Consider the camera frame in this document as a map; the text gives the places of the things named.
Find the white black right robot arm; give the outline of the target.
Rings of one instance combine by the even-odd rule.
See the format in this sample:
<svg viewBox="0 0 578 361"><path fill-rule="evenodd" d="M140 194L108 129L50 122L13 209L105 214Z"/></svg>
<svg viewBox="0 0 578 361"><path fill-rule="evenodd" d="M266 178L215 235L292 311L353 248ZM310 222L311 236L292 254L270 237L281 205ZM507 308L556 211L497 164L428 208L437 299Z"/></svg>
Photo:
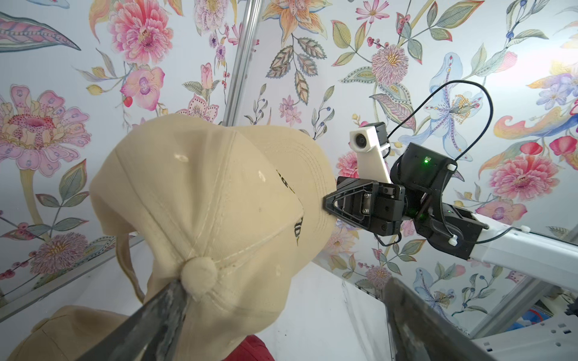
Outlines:
<svg viewBox="0 0 578 361"><path fill-rule="evenodd" d="M566 290L577 290L577 246L512 227L444 203L454 159L411 144L391 167L388 182L340 177L324 210L375 236L398 236L403 221L436 250L517 271Z"/></svg>

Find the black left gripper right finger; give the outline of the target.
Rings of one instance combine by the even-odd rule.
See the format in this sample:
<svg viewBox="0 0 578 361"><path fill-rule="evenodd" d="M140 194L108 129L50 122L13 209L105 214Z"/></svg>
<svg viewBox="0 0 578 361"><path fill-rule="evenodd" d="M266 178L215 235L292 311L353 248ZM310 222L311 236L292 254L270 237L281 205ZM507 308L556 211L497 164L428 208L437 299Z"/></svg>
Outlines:
<svg viewBox="0 0 578 361"><path fill-rule="evenodd" d="M382 290L394 360L492 360L405 284L392 278Z"/></svg>

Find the red Colorado cap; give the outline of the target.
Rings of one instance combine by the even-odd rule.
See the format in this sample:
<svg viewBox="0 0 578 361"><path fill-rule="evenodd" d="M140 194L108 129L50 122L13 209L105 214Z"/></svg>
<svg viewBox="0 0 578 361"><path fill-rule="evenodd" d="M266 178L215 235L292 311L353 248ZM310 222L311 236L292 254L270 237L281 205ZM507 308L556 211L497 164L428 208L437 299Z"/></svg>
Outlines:
<svg viewBox="0 0 578 361"><path fill-rule="evenodd" d="M256 335L249 335L227 358L234 361L274 361L264 342Z"/></svg>

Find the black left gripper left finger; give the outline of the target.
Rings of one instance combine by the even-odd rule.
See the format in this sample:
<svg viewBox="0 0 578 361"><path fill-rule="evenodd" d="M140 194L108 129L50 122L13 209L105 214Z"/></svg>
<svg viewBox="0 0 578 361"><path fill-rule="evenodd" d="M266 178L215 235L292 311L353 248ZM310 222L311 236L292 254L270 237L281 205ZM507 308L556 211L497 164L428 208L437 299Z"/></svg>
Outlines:
<svg viewBox="0 0 578 361"><path fill-rule="evenodd" d="M166 285L80 360L172 360L189 297L178 280Z"/></svg>

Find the tan cap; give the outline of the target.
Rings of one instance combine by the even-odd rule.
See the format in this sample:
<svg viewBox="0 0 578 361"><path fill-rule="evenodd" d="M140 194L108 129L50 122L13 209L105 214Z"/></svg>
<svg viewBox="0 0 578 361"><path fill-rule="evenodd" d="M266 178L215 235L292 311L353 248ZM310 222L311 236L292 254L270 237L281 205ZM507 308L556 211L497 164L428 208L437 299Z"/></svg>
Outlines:
<svg viewBox="0 0 578 361"><path fill-rule="evenodd" d="M284 310L291 280L324 248L336 181L322 148L286 126L218 126L170 114L131 131L90 184L102 231L138 278L128 235L154 256L152 299L179 280L188 308L177 360L223 360Z"/></svg>
<svg viewBox="0 0 578 361"><path fill-rule="evenodd" d="M9 360L76 360L128 319L110 311L66 305L39 321Z"/></svg>

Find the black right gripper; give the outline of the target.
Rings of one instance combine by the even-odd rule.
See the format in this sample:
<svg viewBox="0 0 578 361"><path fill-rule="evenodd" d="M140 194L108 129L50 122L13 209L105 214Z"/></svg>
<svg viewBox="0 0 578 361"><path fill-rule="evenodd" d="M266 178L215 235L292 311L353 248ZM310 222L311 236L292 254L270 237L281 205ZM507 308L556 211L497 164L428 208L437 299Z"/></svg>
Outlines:
<svg viewBox="0 0 578 361"><path fill-rule="evenodd" d="M352 227L378 236L400 232L406 189L376 180L339 177L337 189L323 198L323 209Z"/></svg>

